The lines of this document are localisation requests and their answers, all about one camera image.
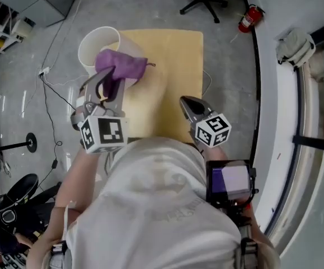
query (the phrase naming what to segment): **fire extinguisher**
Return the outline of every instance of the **fire extinguisher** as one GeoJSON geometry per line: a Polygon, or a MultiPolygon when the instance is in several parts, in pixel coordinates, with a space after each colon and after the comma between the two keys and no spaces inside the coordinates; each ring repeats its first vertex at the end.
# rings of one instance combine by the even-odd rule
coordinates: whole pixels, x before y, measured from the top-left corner
{"type": "Polygon", "coordinates": [[[249,9],[245,12],[244,17],[239,22],[239,30],[243,33],[250,31],[250,27],[256,25],[263,17],[264,10],[260,7],[250,4],[249,9]]]}

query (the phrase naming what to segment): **concrete floor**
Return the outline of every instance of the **concrete floor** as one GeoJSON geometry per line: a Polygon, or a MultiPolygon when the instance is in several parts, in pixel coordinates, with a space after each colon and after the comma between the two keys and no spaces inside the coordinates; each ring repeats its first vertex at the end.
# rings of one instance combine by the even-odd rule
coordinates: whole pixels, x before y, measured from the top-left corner
{"type": "MultiPolygon", "coordinates": [[[[242,0],[228,0],[229,7],[214,8],[220,24],[213,22],[204,5],[199,5],[181,16],[179,9],[191,0],[82,0],[73,26],[68,33],[58,60],[47,79],[65,83],[85,75],[77,58],[77,49],[83,37],[100,26],[127,29],[186,29],[204,34],[204,69],[212,76],[213,83],[204,95],[215,110],[224,113],[233,129],[229,141],[223,145],[230,159],[247,159],[253,137],[256,117],[255,59],[251,34],[238,34],[237,25],[245,7],[242,0]]],[[[78,0],[63,22],[45,66],[51,66],[61,42],[68,31],[78,0]]],[[[0,55],[0,143],[7,145],[25,141],[28,132],[34,132],[38,140],[37,152],[31,154],[25,147],[4,152],[11,166],[11,178],[0,173],[0,190],[6,192],[17,180],[28,173],[46,176],[54,160],[54,141],[51,122],[45,110],[43,86],[36,80],[49,45],[60,23],[47,27],[35,27],[21,44],[11,46],[0,55]],[[25,114],[25,106],[31,95],[25,114]]],[[[65,86],[54,86],[56,91],[74,103],[78,88],[84,78],[65,86]]],[[[203,88],[209,83],[204,76],[203,88]]],[[[70,107],[51,90],[47,89],[48,106],[55,125],[55,134],[63,145],[56,148],[58,166],[42,184],[43,188],[62,180],[79,148],[79,133],[69,122],[70,107]]],[[[98,172],[103,177],[101,158],[98,172]]]]}

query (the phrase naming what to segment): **white marker cube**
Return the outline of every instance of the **white marker cube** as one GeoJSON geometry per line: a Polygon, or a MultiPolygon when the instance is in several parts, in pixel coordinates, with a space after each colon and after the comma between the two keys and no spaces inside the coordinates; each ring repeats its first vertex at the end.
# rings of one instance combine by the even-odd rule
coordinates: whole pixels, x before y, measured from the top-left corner
{"type": "Polygon", "coordinates": [[[231,125],[223,114],[201,120],[195,127],[195,138],[208,147],[215,147],[229,138],[231,125]]]}
{"type": "Polygon", "coordinates": [[[114,151],[128,141],[126,118],[89,115],[79,130],[88,154],[114,151]]]}

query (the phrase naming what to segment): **purple bag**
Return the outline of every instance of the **purple bag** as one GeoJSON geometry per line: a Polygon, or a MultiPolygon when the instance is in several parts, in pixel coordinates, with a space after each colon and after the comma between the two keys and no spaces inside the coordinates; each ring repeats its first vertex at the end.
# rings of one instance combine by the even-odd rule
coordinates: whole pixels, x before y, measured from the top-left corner
{"type": "Polygon", "coordinates": [[[112,80],[105,81],[103,84],[104,96],[109,96],[113,82],[120,78],[134,79],[137,82],[143,77],[147,65],[155,66],[155,64],[148,63],[147,58],[134,58],[130,55],[110,49],[99,52],[95,63],[97,73],[106,68],[115,66],[112,80]]]}

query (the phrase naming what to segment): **gray bag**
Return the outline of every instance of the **gray bag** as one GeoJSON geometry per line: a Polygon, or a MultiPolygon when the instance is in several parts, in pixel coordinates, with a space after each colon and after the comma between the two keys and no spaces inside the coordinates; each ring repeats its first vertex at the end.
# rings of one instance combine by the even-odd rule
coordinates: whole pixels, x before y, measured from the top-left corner
{"type": "Polygon", "coordinates": [[[289,62],[295,68],[302,66],[316,50],[312,37],[300,28],[291,30],[279,40],[276,56],[279,64],[289,62]]]}

